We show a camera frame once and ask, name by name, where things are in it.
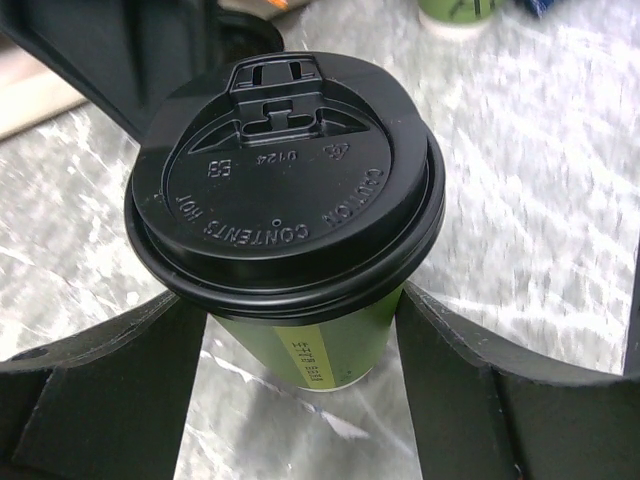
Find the yellow stripe on cup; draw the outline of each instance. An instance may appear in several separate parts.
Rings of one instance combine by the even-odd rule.
[[[274,327],[309,388],[336,388],[331,363],[318,325]]]

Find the green cup in background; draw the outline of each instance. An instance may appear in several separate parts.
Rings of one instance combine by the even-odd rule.
[[[457,25],[486,20],[503,3],[504,0],[418,0],[431,19]]]
[[[218,322],[263,365],[300,388],[332,391],[364,377],[380,360],[402,288],[357,312],[313,325]]]

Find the lid rim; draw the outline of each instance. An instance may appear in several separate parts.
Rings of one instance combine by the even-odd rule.
[[[251,293],[244,295],[238,293],[221,296],[219,292],[202,285],[194,285],[192,281],[177,274],[175,269],[172,271],[171,265],[166,260],[158,258],[161,254],[156,249],[149,249],[144,245],[149,240],[139,235],[144,226],[135,219],[137,212],[134,211],[135,205],[132,201],[131,181],[127,184],[125,195],[125,222],[129,240],[136,255],[161,283],[214,315],[272,326],[309,325],[348,315],[383,298],[400,286],[424,260],[437,240],[444,221],[445,172],[440,148],[428,128],[427,132],[430,153],[427,161],[431,185],[421,203],[423,208],[417,210],[418,218],[414,219],[413,225],[408,225],[410,231],[402,241],[405,248],[396,247],[391,255],[383,259],[384,261],[360,271],[356,277],[342,279],[338,288],[333,285],[331,290],[343,292],[342,294],[323,294],[323,291],[329,290],[327,285],[323,285],[323,291],[310,292],[306,295],[289,293],[269,298],[269,296],[256,296]],[[397,252],[403,251],[405,254],[402,255],[400,264],[392,261],[395,260],[393,253],[397,256]],[[346,294],[347,285],[349,285],[348,295]]]

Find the coffee cup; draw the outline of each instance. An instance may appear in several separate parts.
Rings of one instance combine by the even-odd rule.
[[[418,0],[420,21],[432,33],[452,40],[481,34],[504,0]]]
[[[437,142],[383,69],[254,57],[160,107],[125,196],[143,264],[300,388],[362,378],[444,217]]]

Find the black plastic lid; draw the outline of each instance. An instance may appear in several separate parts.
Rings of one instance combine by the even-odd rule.
[[[397,288],[444,212],[444,165],[391,75],[287,53],[200,77],[161,106],[127,230],[169,289],[229,318],[335,318]]]

